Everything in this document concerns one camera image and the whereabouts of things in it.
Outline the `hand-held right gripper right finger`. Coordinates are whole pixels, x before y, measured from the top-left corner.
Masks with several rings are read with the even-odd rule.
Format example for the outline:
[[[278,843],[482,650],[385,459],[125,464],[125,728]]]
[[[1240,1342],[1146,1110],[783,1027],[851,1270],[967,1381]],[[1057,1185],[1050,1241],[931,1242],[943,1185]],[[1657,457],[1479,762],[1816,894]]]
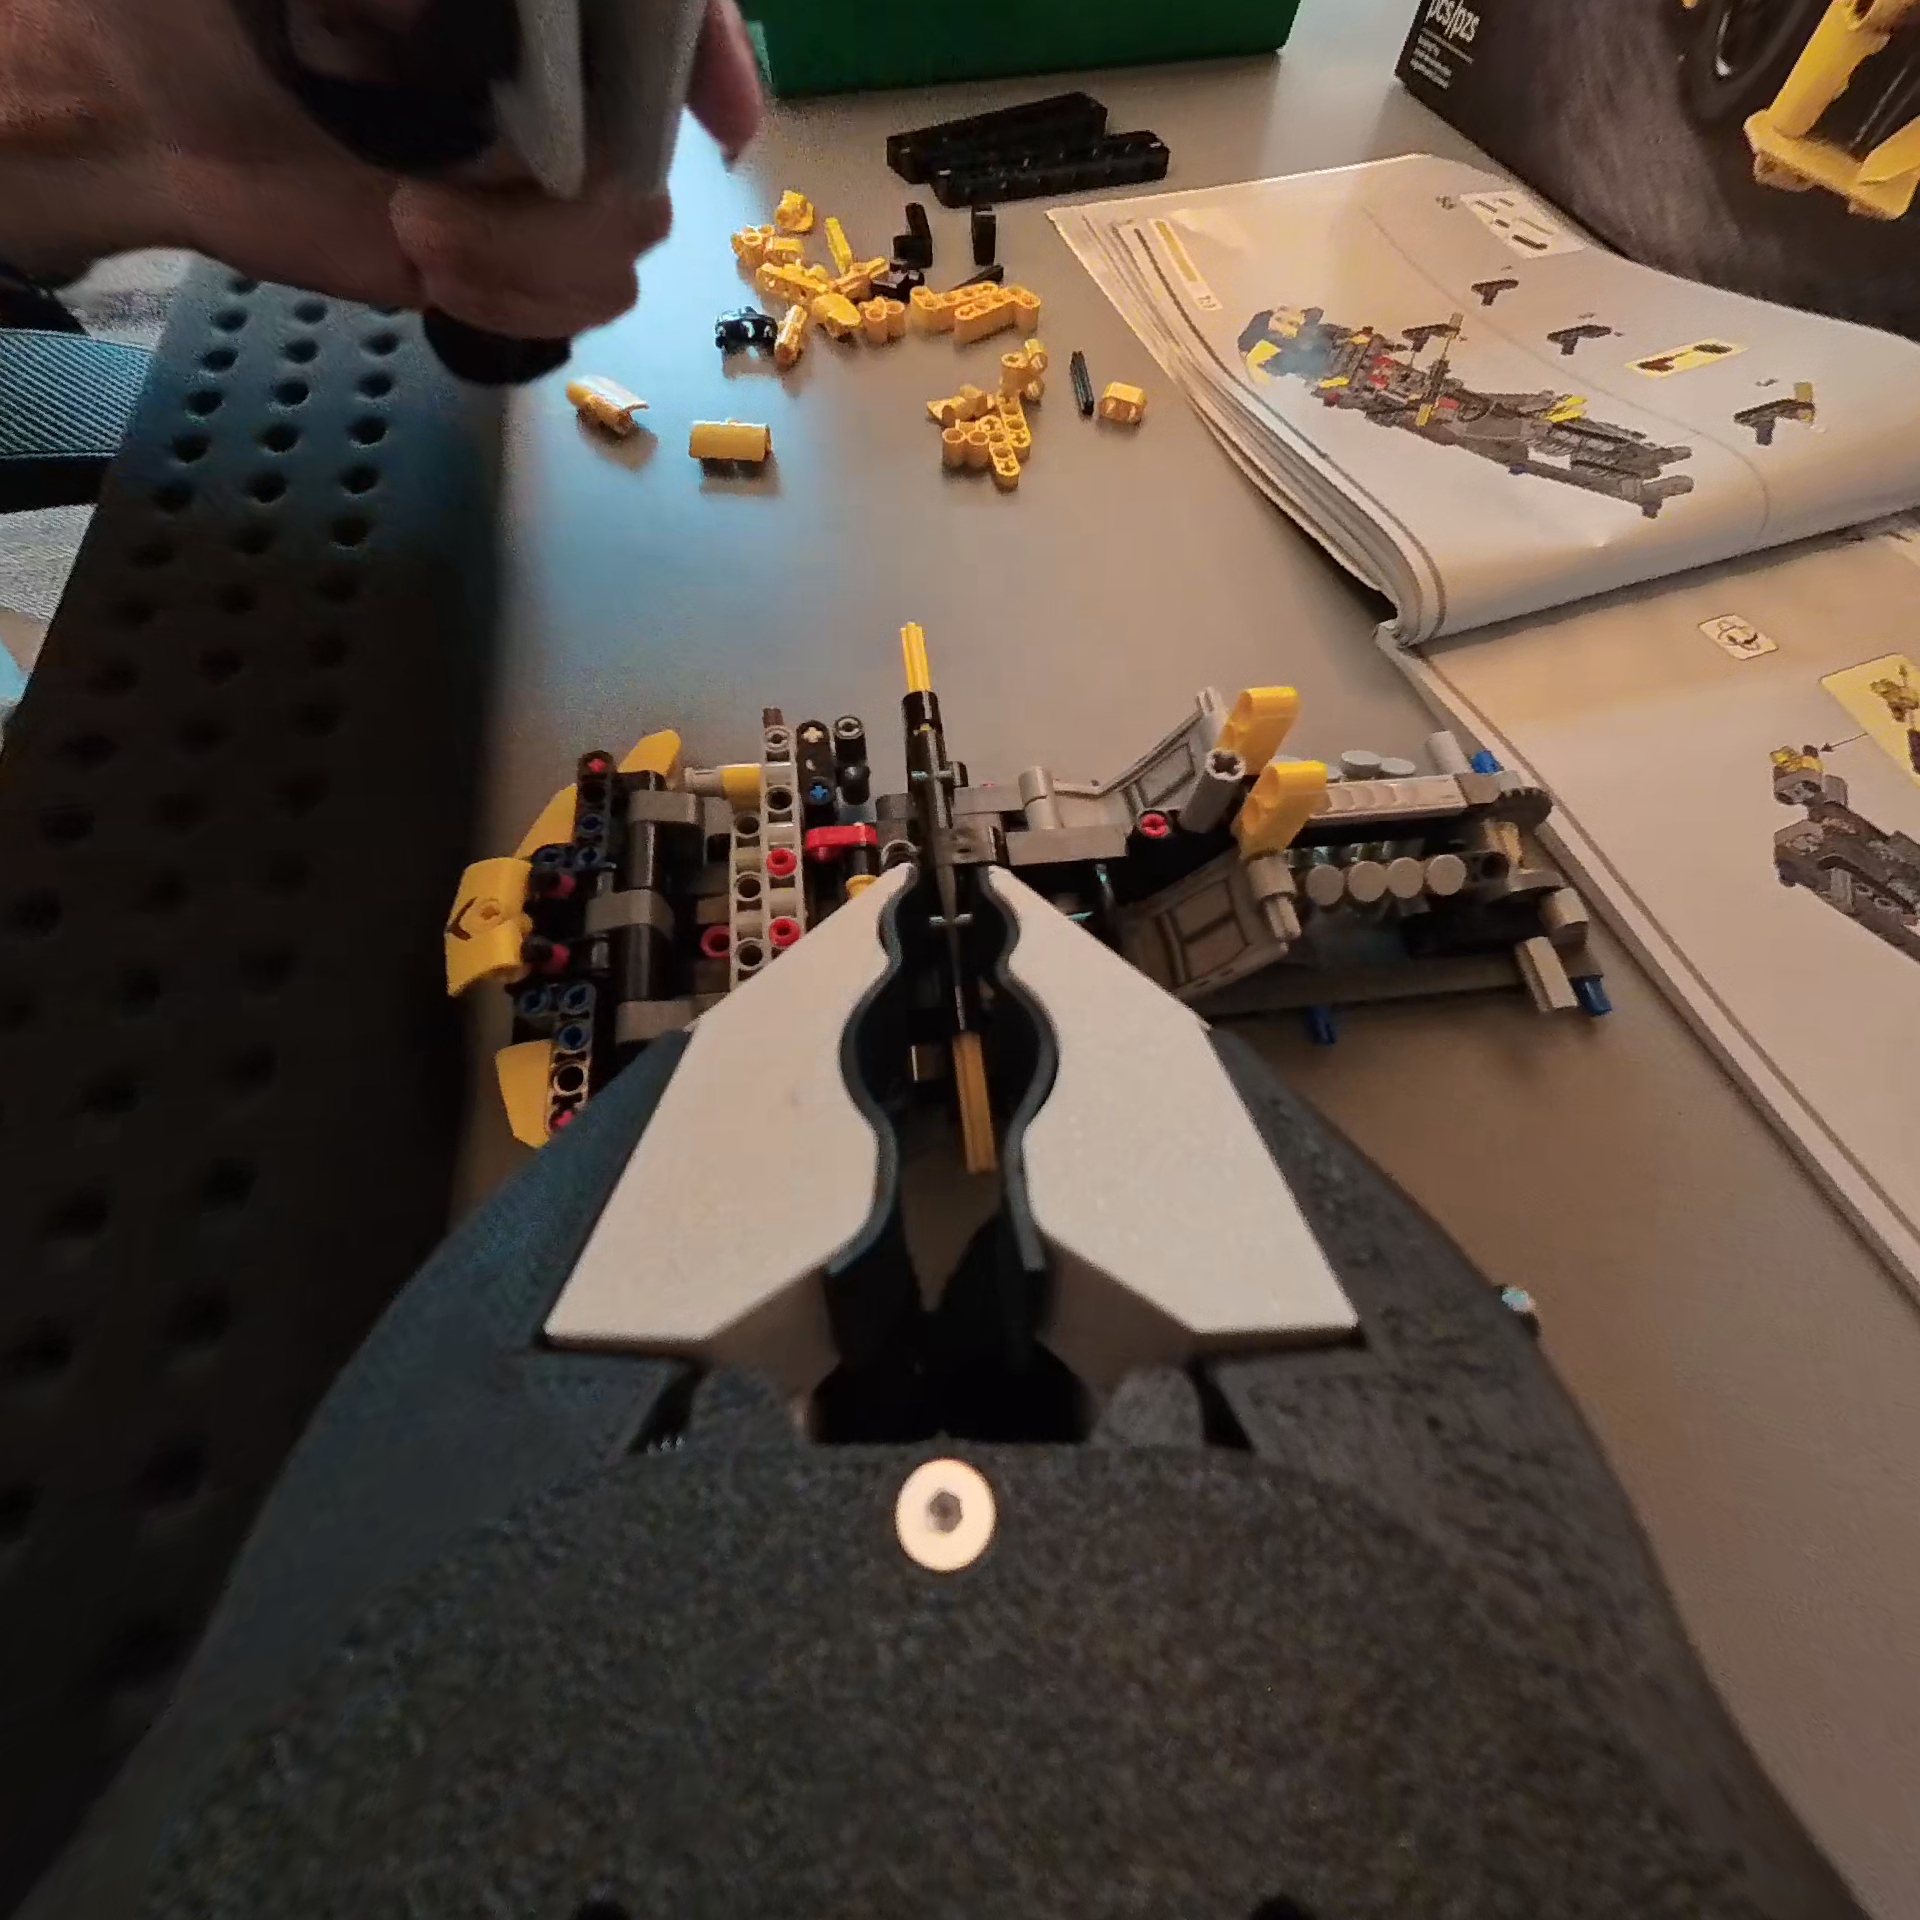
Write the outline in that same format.
[[[977,887],[965,1435],[1074,1443],[1137,1374],[1350,1345],[1360,1309],[1213,1028],[1011,871]]]

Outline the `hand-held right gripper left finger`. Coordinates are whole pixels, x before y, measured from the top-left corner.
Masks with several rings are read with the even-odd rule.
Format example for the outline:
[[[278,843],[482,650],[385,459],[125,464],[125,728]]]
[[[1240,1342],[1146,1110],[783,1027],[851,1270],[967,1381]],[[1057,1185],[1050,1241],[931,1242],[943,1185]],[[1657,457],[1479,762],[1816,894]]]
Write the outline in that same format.
[[[899,1136],[859,1050],[918,876],[877,876],[695,1023],[543,1321],[549,1346],[754,1376],[826,1435],[938,1432]]]

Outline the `partly built lego car chassis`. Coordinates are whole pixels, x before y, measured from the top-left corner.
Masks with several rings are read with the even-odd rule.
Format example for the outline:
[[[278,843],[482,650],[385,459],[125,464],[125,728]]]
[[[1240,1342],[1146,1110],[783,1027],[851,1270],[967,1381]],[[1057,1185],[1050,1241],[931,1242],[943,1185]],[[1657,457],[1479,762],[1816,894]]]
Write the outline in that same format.
[[[1613,1003],[1589,915],[1544,854],[1552,801],[1493,753],[1280,755],[1290,688],[1202,690],[1107,782],[957,769],[955,856],[1011,871],[1205,1016],[1335,1014],[1519,992],[1543,1014]],[[685,766],[675,732],[585,753],[514,853],[467,865],[444,918],[444,992],[512,1003],[494,1074],[531,1147],[632,1058],[688,1028],[888,868],[920,861],[908,794],[875,794],[855,715],[764,708],[756,761]]]

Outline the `pile of yellow lego pieces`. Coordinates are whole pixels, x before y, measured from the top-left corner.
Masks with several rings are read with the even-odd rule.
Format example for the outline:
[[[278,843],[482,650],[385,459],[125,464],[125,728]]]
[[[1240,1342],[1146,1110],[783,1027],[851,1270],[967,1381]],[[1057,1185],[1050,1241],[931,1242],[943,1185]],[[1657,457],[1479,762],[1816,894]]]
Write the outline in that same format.
[[[1043,295],[1013,279],[995,257],[987,215],[972,220],[982,261],[947,286],[929,279],[931,224],[908,204],[906,229],[885,253],[863,253],[844,222],[821,215],[798,190],[781,193],[774,218],[730,235],[746,298],[779,323],[770,354],[722,356],[756,362],[775,377],[801,370],[811,349],[830,356],[883,356],[906,343],[947,357],[947,388],[924,396],[920,416],[938,436],[941,468],[978,478],[995,492],[1020,491],[1035,457],[1037,414],[1052,377],[1043,339]]]

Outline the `Lego Technic set box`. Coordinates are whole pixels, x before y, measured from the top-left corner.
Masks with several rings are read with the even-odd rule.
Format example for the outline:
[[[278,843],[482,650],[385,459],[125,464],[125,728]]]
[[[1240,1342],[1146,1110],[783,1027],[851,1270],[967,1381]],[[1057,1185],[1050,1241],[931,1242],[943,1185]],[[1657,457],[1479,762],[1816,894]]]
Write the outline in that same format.
[[[1424,2],[1399,77],[1614,251],[1916,340],[1915,2]]]

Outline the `person's left hand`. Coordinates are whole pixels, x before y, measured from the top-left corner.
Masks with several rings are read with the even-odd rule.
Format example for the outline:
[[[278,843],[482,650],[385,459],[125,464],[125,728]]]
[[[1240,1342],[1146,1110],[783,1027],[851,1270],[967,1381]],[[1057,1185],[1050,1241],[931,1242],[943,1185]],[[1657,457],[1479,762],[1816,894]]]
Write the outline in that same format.
[[[3,255],[39,284],[143,249],[514,339],[627,313],[666,192],[552,202],[509,171],[422,180],[347,154],[228,5],[3,7]]]

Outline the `green box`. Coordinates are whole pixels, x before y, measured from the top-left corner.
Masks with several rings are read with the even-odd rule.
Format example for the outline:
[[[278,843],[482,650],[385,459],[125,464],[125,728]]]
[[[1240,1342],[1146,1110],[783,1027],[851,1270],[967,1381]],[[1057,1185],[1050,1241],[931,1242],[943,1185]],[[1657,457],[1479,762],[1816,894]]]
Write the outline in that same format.
[[[742,2],[770,92],[816,98],[1267,57],[1297,2]]]

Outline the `open instruction booklet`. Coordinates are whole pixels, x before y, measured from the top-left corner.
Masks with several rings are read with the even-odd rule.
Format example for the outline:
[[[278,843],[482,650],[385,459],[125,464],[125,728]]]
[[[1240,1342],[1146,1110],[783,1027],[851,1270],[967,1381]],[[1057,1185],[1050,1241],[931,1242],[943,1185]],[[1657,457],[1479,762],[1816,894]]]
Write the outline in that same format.
[[[1915,1286],[1916,343],[1462,160],[1050,222]]]

